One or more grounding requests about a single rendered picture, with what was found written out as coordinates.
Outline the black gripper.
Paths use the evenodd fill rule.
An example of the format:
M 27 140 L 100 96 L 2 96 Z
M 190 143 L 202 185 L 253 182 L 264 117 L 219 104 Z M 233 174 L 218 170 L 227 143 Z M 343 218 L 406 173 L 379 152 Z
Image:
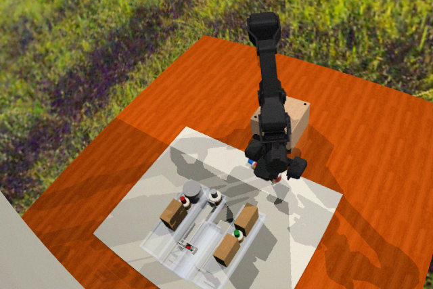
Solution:
M 265 145 L 260 144 L 259 140 L 253 139 L 248 147 L 245 149 L 245 156 L 252 161 L 258 162 L 260 153 L 265 154 Z M 263 148 L 264 147 L 264 148 Z M 293 160 L 288 158 L 288 170 L 287 180 L 290 178 L 299 179 L 305 168 L 307 167 L 307 161 L 303 158 L 295 157 Z

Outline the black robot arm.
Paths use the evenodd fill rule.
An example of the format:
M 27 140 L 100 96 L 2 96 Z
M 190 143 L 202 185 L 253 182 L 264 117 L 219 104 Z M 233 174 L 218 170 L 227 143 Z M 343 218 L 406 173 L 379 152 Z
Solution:
M 265 154 L 260 153 L 254 174 L 266 181 L 277 179 L 288 168 L 285 142 L 292 134 L 291 118 L 285 112 L 286 95 L 277 78 L 275 54 L 276 44 L 281 38 L 279 15 L 274 12 L 254 13 L 247 18 L 248 37 L 259 56 L 262 80 L 259 83 L 258 115 L 260 144 L 265 145 Z M 262 130 L 264 135 L 262 136 Z M 284 128 L 287 129 L 285 134 Z

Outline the orange and white bottle with blue cap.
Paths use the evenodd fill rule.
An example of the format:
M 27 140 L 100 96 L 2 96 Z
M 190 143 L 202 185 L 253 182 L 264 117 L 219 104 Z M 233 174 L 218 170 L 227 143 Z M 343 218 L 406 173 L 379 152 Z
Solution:
M 250 163 L 251 164 L 251 168 L 254 169 L 257 162 L 252 161 L 252 160 L 249 159 L 248 163 Z

